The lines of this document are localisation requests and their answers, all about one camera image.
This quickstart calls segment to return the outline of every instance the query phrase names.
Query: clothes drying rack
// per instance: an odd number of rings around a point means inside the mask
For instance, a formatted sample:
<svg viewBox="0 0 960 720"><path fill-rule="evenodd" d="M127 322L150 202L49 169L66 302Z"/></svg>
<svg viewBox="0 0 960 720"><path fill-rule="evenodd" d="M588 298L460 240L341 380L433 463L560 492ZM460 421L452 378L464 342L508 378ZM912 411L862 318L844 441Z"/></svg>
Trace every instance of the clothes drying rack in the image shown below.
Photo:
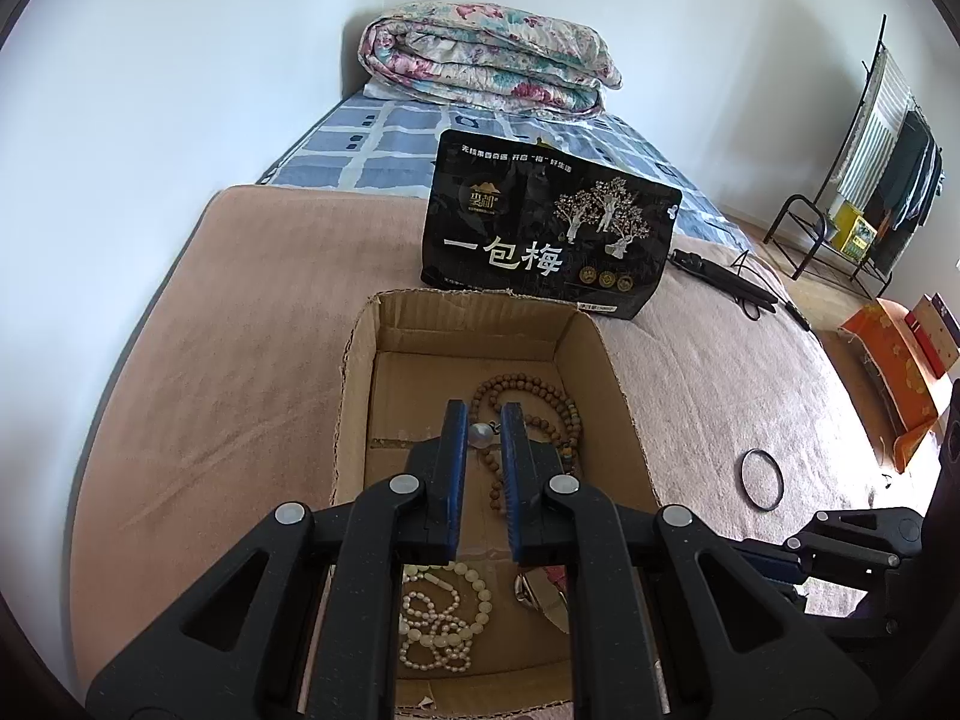
<svg viewBox="0 0 960 720"><path fill-rule="evenodd" d="M883 42L883 33L886 29L886 25L887 16L886 14L883 14L883 20L880 22L880 34L877 36L877 47L874 50L874 59L872 60L870 67L867 69L867 79L863 84L863 93L860 95L860 102L856 106L856 111L853 112L853 118L851 119L850 126L847 127L847 133L844 135L843 142L841 143L839 151L837 151L837 155L833 158L832 165L830 165L827 175L824 177L824 182L820 185L820 189L813 197L813 200L808 199L803 194L791 194L791 196L789 196L784 202L781 210L779 210L774 223L771 224L770 229L767 230L767 234L763 237L763 242L765 244L772 242L776 248L781 251L781 254L786 257L790 265L793 266L794 271L790 278L792 278L794 281L800 278L800 274L806 270L811 262L815 261L821 265L827 266L837 274L846 277L846 280L851 284L856 284L858 288L860 288L860 291L867 296L867 298L880 298L883 293L886 292L887 287L890 286L890 282L893 280L893 270L891 269L889 274L882 274L882 272L877 269L877 266L874 265L874 262L872 261L871 250L867 250L867 253L864 255L863 259L857 261L850 255L847 255L843 251L834 247L834 245L827 240L827 230L829 230L827 215L817 207L817 203L823 196L824 191L827 191L827 185L829 185L830 177L833 175L833 171L836 170L837 164L840 162L840 158L843 156L844 146L846 146L847 140L850 138L851 132L853 132L853 127L856 126L856 120L860 115L860 110L867 100L867 89L870 87L870 79L877 69L877 58L880 57L880 52L885 48ZM805 213L803 208L806 208L808 209L808 212L813 213L813 220L798 214L794 210L795 203L800 204L800 213ZM793 257L790 256L790 253L786 250L786 248L784 248L784 245L774 238L774 234L776 234L776 230L779 228L779 225L781 225L781 223L787 217L791 218L791 220L793 220L794 223L796 223L796 225L803 230L803 233L805 233L806 237L808 237L808 239L812 242L810 249L805 253L805 255L803 255L803 259L799 262L795 262ZM834 256L833 262L817 256L817 252L822 249L827 250L831 255ZM848 266L853 266L853 272L849 272L847 270ZM880 282L882 286L876 295L872 295L870 290L863 285L863 282L860 280L861 274L866 274L867 276L870 276L870 278ZM847 288L847 284L840 279L825 278L824 276L821 276L821 278L836 284L842 289Z"/></svg>

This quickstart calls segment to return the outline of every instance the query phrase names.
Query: striped towel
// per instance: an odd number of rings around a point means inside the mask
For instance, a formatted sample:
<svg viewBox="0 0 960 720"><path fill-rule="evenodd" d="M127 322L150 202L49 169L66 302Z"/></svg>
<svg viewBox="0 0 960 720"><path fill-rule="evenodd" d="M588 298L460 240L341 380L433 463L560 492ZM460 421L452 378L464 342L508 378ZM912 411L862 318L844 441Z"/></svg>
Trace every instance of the striped towel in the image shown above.
<svg viewBox="0 0 960 720"><path fill-rule="evenodd" d="M837 194L854 208L862 211L877 189L912 100L904 74L882 47L844 157L830 177Z"/></svg>

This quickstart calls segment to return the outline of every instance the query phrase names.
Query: black snack bag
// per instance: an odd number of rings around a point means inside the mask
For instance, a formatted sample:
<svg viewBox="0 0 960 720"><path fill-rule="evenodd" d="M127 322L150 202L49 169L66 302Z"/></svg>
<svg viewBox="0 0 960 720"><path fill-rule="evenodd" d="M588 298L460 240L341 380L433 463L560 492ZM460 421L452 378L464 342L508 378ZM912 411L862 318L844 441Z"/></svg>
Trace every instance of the black snack bag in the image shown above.
<svg viewBox="0 0 960 720"><path fill-rule="evenodd" d="M512 290L630 319L656 290L680 190L549 146L448 129L421 279Z"/></svg>

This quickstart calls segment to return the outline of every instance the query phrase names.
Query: red box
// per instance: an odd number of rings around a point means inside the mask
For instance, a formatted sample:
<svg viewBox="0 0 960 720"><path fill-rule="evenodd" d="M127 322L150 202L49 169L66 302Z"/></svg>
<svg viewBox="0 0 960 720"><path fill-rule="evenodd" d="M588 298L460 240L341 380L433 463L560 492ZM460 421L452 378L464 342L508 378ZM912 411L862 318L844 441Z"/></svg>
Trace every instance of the red box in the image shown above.
<svg viewBox="0 0 960 720"><path fill-rule="evenodd" d="M944 303L944 298L942 298L940 293L933 293L933 298L930 298L930 302L940 315L940 319L944 321L944 326L947 327L947 332L950 333L953 342L956 343L957 346L960 346L960 324L957 324L957 320L954 319L953 314L947 307L947 303Z"/></svg>
<svg viewBox="0 0 960 720"><path fill-rule="evenodd" d="M917 305L913 307L913 316L920 322L920 327L923 327L944 370L950 370L957 360L960 360L960 348L957 347L956 341L947 330L947 325L944 324L944 318L940 316L940 312L934 307L928 295L924 295L917 301Z"/></svg>
<svg viewBox="0 0 960 720"><path fill-rule="evenodd" d="M914 338L917 339L920 348L923 349L923 354L925 354L926 360L928 360L930 367L933 369L933 375L938 379L946 375L947 369L937 354L937 350L933 348L933 343L930 343L930 336L926 334L923 325L920 325L920 321L914 316L914 313L908 311L904 320L906 321L906 326L910 328L910 332L913 333Z"/></svg>

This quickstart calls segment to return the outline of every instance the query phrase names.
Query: floral quilt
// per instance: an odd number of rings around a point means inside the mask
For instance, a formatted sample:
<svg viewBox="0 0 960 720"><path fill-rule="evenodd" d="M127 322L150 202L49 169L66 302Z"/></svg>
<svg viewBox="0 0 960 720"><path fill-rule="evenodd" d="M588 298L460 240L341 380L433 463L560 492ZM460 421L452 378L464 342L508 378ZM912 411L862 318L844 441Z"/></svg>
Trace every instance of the floral quilt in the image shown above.
<svg viewBox="0 0 960 720"><path fill-rule="evenodd" d="M494 4L401 5L364 30L357 55L381 85L415 100L554 121L598 116L602 87L621 83L593 29Z"/></svg>

